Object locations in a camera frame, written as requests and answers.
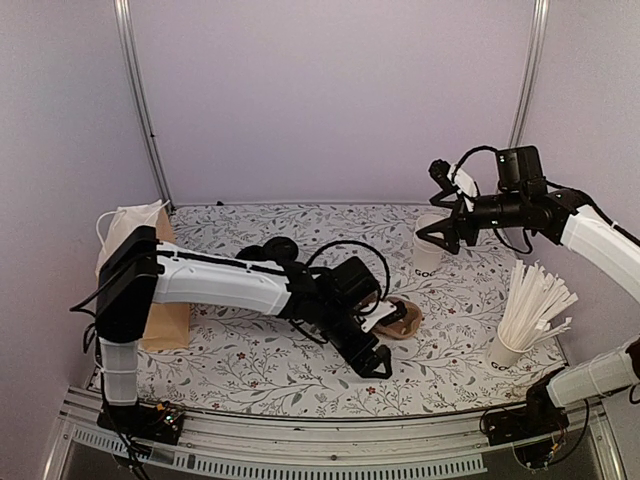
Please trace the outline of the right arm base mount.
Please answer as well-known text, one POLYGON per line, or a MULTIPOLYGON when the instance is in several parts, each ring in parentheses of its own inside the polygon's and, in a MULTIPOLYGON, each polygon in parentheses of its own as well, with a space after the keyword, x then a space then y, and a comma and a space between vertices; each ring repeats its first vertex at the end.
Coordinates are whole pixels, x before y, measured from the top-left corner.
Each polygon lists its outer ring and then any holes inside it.
POLYGON ((517 462, 530 470, 547 468, 564 445, 569 419, 563 409, 539 402, 483 412, 479 430, 490 446, 510 444, 517 462))

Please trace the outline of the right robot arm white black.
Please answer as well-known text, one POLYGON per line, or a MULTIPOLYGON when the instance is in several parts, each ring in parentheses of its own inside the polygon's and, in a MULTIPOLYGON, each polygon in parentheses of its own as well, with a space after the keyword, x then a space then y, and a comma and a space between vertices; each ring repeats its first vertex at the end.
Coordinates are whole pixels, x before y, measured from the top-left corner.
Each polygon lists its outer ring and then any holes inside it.
MULTIPOLYGON (((639 296, 637 238, 607 217, 585 192, 548 181, 536 147, 490 151, 498 172, 494 195, 477 192, 475 181, 462 170, 462 161, 431 163, 429 174, 441 190, 430 202, 451 214, 419 229, 419 239, 456 254, 462 243, 475 245, 483 229, 521 228, 582 256, 633 298, 639 296)), ((639 341, 631 339, 530 387, 529 405, 518 412, 517 427, 524 435, 537 436, 554 422, 556 409, 638 383, 639 341)))

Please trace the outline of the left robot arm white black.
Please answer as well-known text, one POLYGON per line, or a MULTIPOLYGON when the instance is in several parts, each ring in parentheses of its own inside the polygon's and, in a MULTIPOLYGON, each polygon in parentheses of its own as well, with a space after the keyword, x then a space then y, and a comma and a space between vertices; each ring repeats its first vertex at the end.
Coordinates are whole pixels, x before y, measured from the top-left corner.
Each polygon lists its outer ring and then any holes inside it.
POLYGON ((95 328, 111 419, 128 434, 148 426, 137 394, 137 351, 154 304, 206 304, 258 312, 315 327, 362 378, 387 379, 391 353, 363 323, 365 302, 385 294, 358 257, 318 267, 271 254, 266 259, 198 253, 136 228, 99 272, 95 328))

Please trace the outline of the brown cardboard cup carrier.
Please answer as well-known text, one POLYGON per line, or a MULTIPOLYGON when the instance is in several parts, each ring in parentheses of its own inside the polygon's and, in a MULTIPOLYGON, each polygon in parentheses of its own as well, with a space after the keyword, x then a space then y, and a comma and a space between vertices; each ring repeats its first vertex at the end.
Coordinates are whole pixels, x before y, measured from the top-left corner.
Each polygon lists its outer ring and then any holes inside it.
POLYGON ((390 320, 379 321, 373 331, 396 340, 413 337, 424 318, 421 309, 417 304, 397 296, 391 296, 387 301, 396 307, 396 311, 391 314, 390 320))

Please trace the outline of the black plastic cup lid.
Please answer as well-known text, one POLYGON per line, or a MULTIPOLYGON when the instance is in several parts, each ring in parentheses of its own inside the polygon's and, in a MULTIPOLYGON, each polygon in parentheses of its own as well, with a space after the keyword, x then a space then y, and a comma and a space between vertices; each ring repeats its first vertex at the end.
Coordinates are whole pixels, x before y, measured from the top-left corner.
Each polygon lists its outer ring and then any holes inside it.
POLYGON ((291 238, 277 236, 269 239, 263 245, 263 252, 268 260, 296 261, 299 255, 299 247, 291 238))

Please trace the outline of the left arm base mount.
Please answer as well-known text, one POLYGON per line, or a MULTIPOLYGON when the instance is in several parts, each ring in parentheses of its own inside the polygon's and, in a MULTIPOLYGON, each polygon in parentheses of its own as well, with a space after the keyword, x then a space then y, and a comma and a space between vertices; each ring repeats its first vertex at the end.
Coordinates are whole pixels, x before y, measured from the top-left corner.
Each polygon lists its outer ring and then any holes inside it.
POLYGON ((104 402, 97 425, 122 436, 177 445, 185 411, 168 401, 154 406, 116 406, 104 402))

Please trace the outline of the brown paper bag white handles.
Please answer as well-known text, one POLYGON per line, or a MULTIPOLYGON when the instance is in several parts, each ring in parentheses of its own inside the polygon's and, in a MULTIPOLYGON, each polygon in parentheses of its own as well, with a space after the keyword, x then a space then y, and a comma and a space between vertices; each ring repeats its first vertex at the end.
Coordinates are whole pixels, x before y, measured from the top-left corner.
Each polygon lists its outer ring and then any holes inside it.
POLYGON ((190 310, 185 303, 157 304, 161 241, 176 241, 165 203, 120 206, 96 220, 101 244, 95 274, 102 291, 96 300, 96 331, 111 344, 140 342, 148 352, 189 345, 190 310))

